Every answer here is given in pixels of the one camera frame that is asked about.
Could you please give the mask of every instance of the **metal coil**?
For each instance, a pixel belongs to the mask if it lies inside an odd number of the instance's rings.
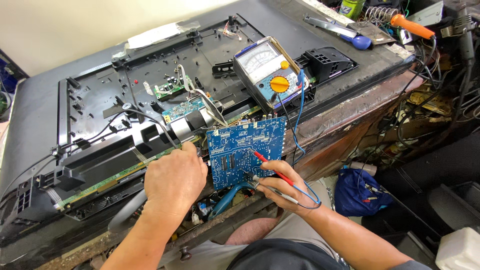
[[[370,23],[389,23],[393,16],[398,14],[398,9],[386,7],[369,7],[365,13],[365,21]]]

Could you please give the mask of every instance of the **plastic bag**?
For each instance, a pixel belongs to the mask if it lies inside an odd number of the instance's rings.
[[[382,192],[380,185],[366,171],[361,169],[339,171],[335,186],[337,213],[346,217],[371,216],[392,202],[390,195]]]

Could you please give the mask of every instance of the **green bottle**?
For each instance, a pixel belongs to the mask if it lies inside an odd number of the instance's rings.
[[[359,18],[365,0],[343,0],[338,14],[356,21]]]

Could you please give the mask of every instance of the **human hand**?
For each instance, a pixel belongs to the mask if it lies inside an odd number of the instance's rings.
[[[300,175],[293,170],[293,168],[283,160],[271,160],[268,162],[262,163],[260,168],[264,170],[275,170],[284,174],[288,177],[298,188],[301,190],[308,192],[307,186],[303,182],[303,179]],[[299,203],[308,206],[308,207],[315,207],[315,203],[304,195],[302,192],[298,191],[294,187],[290,186],[287,182],[280,178],[273,178],[273,177],[265,177],[260,178],[259,180],[260,185],[258,185],[257,190],[265,193],[265,196],[271,200],[273,200],[278,206],[281,208],[294,212],[297,215],[304,217],[306,216],[311,209],[303,208],[297,204],[292,203],[291,201],[286,200],[285,198],[281,197],[280,195],[276,194],[275,192],[271,191],[265,186],[273,187],[280,192],[290,195],[292,198],[296,199]]]
[[[197,157],[191,142],[170,155],[152,161],[145,173],[147,207],[155,212],[184,218],[205,187],[208,167]]]

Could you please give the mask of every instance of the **wall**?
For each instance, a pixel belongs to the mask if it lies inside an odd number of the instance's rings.
[[[0,49],[29,76],[236,0],[0,0]]]

